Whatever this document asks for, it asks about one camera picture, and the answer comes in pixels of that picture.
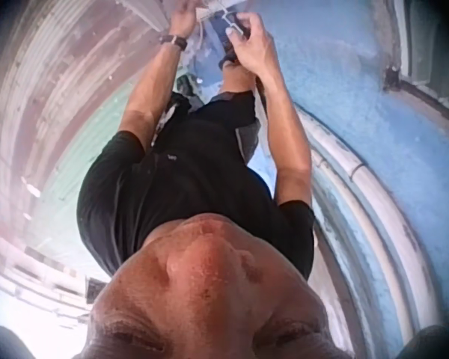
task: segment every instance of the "finger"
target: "finger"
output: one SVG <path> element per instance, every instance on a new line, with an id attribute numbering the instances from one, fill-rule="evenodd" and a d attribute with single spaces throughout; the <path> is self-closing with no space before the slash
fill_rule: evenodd
<path id="1" fill-rule="evenodd" d="M 264 24 L 261 16 L 257 13 L 238 13 L 236 17 L 242 22 L 246 22 L 250 25 L 252 31 L 264 31 Z"/>
<path id="2" fill-rule="evenodd" d="M 233 45 L 234 48 L 236 48 L 237 46 L 241 46 L 245 42 L 243 36 L 241 36 L 241 34 L 238 33 L 238 31 L 236 31 L 234 28 L 227 28 L 226 35 L 228 39 L 230 39 L 231 45 Z"/>

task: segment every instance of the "painted wall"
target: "painted wall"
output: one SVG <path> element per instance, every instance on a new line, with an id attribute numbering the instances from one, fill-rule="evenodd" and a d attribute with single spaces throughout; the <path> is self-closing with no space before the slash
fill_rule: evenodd
<path id="1" fill-rule="evenodd" d="M 294 100 L 369 164 L 409 219 L 449 315 L 449 137 L 382 92 L 371 1 L 262 0 L 255 10 Z"/>

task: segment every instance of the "man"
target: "man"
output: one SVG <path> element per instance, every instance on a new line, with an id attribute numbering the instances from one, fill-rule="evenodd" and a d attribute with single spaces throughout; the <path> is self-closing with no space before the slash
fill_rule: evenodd
<path id="1" fill-rule="evenodd" d="M 171 35 L 190 36 L 197 3 L 183 1 Z M 82 358 L 347 358 L 306 282 L 314 214 L 305 131 L 261 18 L 239 19 L 251 37 L 228 32 L 241 65 L 224 65 L 218 98 L 189 114 L 177 108 L 151 146 L 181 52 L 163 43 L 85 177 L 79 231 L 112 280 L 91 311 Z M 255 76 L 274 199 L 246 166 Z"/>

